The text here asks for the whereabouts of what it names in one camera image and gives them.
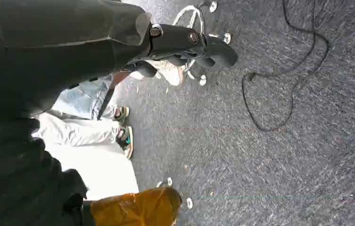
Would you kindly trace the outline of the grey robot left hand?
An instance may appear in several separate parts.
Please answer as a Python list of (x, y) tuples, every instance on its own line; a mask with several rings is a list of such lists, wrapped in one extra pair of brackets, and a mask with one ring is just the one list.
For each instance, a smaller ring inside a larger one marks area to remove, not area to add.
[(32, 133), (60, 93), (144, 60), (231, 67), (237, 53), (192, 28), (153, 25), (119, 0), (0, 0), (0, 226), (170, 226), (182, 200), (163, 186), (89, 201), (74, 170)]

